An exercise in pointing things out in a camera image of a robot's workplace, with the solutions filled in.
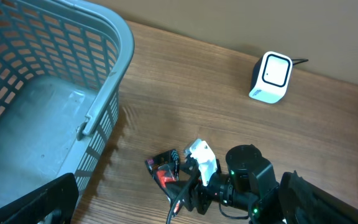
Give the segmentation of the red black snack packet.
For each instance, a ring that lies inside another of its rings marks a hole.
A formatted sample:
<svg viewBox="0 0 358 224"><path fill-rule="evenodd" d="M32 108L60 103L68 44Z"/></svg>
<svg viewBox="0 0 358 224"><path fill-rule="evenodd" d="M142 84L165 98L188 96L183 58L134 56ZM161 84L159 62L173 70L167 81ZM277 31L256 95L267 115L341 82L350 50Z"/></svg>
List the red black snack packet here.
<svg viewBox="0 0 358 224"><path fill-rule="evenodd" d="M146 168L157 185L169 200L175 193L167 187L167 183L179 181L180 156L176 149L171 149L145 160Z"/></svg>

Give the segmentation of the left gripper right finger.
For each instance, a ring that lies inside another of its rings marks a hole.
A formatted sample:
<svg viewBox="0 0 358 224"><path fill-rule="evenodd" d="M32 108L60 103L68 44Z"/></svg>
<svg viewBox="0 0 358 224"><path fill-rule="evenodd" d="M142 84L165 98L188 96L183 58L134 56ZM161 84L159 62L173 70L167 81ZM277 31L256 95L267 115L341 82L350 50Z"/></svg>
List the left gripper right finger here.
<svg viewBox="0 0 358 224"><path fill-rule="evenodd" d="M287 223L358 224L358 209L300 177L285 172L278 197Z"/></svg>

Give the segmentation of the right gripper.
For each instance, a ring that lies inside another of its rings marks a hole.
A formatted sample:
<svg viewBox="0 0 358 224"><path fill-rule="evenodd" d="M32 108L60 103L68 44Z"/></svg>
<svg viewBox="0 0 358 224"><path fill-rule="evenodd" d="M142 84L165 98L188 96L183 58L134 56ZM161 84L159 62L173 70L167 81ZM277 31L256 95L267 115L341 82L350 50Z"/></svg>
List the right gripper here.
<svg viewBox="0 0 358 224"><path fill-rule="evenodd" d="M217 165L218 170L205 187L194 159L188 158L186 163L180 164L180 170L190 177L188 180L167 183L167 187L175 193L175 198L170 201L170 215L177 215L182 208L204 215L211 202L217 202L219 206L229 205L229 176L222 173L219 161Z"/></svg>

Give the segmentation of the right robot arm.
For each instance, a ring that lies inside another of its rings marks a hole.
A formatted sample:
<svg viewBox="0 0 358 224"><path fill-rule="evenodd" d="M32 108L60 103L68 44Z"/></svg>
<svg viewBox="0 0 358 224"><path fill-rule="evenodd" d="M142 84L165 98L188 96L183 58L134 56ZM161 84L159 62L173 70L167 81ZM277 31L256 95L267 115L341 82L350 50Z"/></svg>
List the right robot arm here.
<svg viewBox="0 0 358 224"><path fill-rule="evenodd" d="M166 223L171 222L180 205L204 215L212 202L246 211L243 218L249 223L284 223L273 165L254 145L228 150L226 174L208 146L191 146L185 157L181 169L190 178L166 184L173 191Z"/></svg>

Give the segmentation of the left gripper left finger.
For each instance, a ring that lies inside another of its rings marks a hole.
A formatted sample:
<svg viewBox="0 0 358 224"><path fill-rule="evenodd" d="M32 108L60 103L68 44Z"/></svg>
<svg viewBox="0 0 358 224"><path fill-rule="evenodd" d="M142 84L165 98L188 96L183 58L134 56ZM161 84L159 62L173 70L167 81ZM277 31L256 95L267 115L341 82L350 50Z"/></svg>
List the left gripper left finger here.
<svg viewBox="0 0 358 224"><path fill-rule="evenodd" d="M70 223L79 198L74 174L66 173L0 208L0 224Z"/></svg>

